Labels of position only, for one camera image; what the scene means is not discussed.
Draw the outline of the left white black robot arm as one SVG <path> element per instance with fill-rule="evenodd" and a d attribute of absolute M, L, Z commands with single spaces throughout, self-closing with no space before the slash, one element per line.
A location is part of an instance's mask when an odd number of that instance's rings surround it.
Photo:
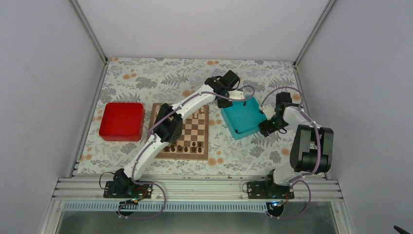
<path fill-rule="evenodd" d="M 190 115 L 204 105 L 214 101 L 223 102 L 228 107 L 235 100 L 230 94 L 240 78 L 231 70 L 223 76 L 207 78 L 204 84 L 184 100 L 161 105 L 155 123 L 149 129 L 149 137 L 137 156 L 124 168 L 117 170 L 111 181 L 107 181 L 104 197 L 131 198 L 139 185 L 145 169 L 154 158 L 170 143 L 182 135 L 183 124 Z"/>

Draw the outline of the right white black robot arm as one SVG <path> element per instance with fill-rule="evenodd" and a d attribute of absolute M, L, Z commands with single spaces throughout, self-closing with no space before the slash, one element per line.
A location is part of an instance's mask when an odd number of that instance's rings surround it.
<path fill-rule="evenodd" d="M 266 120 L 258 127 L 267 137 L 291 127 L 295 130 L 289 163 L 272 170 L 260 182 L 263 196 L 280 199 L 288 196 L 293 183 L 305 176 L 326 173 L 333 156 L 334 131 L 312 120 L 300 104 L 293 103 L 289 92 L 276 94 L 276 106 L 261 105 Z"/>

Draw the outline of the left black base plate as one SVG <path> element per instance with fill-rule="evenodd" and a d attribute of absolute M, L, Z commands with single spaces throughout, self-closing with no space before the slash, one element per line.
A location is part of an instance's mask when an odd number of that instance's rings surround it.
<path fill-rule="evenodd" d="M 144 199 L 151 198 L 151 184 L 129 184 L 124 188 L 117 185 L 114 181 L 108 181 L 105 185 L 104 198 L 122 198 L 122 199 Z"/>

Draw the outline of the wooden chess board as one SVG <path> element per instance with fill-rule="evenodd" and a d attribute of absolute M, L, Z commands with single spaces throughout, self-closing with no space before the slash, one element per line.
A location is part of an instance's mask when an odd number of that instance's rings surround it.
<path fill-rule="evenodd" d="M 186 118 L 183 122 L 182 134 L 178 140 L 164 147 L 158 153 L 158 159 L 181 159 L 181 160 L 208 160 L 208 133 L 209 130 L 209 106 L 204 105 Z M 181 145 L 182 152 L 177 151 L 177 146 Z M 171 146 L 175 147 L 175 152 L 171 151 Z M 196 152 L 191 153 L 191 147 L 196 147 Z"/>

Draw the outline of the aluminium rail frame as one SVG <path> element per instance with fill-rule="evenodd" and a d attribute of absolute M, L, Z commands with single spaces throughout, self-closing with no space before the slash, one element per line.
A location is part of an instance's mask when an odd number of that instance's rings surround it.
<path fill-rule="evenodd" d="M 72 177 L 61 178 L 57 181 L 52 194 L 57 200 L 101 200 L 103 189 L 98 184 L 106 182 L 108 177 Z M 159 184 L 165 193 L 154 187 L 151 193 L 153 201 L 211 201 L 238 202 L 248 201 L 243 179 L 235 178 L 183 178 L 183 177 L 150 177 L 150 181 Z M 293 201 L 341 201 L 343 195 L 339 183 L 335 180 L 315 178 L 294 185 Z"/>

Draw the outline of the teal plastic tray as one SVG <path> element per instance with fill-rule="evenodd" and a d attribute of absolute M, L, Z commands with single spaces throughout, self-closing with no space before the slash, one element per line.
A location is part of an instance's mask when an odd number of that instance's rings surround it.
<path fill-rule="evenodd" d="M 259 104 L 253 97 L 246 102 L 233 102 L 232 107 L 221 109 L 221 115 L 226 126 L 235 140 L 240 140 L 247 136 L 259 132 L 258 124 L 266 120 L 266 116 L 260 113 Z"/>

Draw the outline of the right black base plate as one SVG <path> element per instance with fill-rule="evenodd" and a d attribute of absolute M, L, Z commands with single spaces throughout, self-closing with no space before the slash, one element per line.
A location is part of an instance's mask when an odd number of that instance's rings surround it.
<path fill-rule="evenodd" d="M 246 183 L 249 199 L 294 199 L 294 190 L 288 186 L 266 183 L 265 181 L 249 181 Z"/>

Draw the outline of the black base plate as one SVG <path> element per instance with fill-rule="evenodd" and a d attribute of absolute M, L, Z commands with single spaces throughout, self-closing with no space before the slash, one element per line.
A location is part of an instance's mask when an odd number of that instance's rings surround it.
<path fill-rule="evenodd" d="M 246 183 L 249 199 L 294 199 L 294 190 L 288 186 L 266 183 L 265 181 L 249 181 Z"/>
<path fill-rule="evenodd" d="M 151 198 L 151 184 L 129 184 L 124 188 L 117 185 L 114 181 L 108 181 L 105 185 L 104 198 L 122 198 L 122 199 L 144 199 Z"/>

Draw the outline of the red plastic tray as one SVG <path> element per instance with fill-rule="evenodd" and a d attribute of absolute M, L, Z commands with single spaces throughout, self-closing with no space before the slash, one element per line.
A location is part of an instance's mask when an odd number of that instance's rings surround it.
<path fill-rule="evenodd" d="M 105 141 L 134 141 L 142 138 L 145 109 L 138 102 L 111 102 L 106 104 L 99 128 Z"/>

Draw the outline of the floral patterned table mat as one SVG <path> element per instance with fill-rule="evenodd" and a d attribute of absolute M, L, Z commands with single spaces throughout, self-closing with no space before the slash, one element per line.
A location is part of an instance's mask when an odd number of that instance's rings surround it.
<path fill-rule="evenodd" d="M 150 126 L 152 105 L 177 103 L 212 76 L 235 72 L 247 93 L 255 89 L 258 102 L 274 105 L 274 89 L 284 87 L 295 103 L 300 102 L 296 77 L 290 61 L 214 60 L 172 58 L 112 58 L 110 60 L 89 133 L 77 169 L 78 174 L 114 172 L 127 165 L 147 140 L 108 142 L 99 135 L 105 106 L 110 102 L 140 102 L 145 109 L 143 133 Z M 178 176 L 260 176 L 286 165 L 295 131 L 254 134 L 235 140 L 216 104 L 209 107 L 208 159 L 155 159 L 145 170 L 147 175 Z"/>

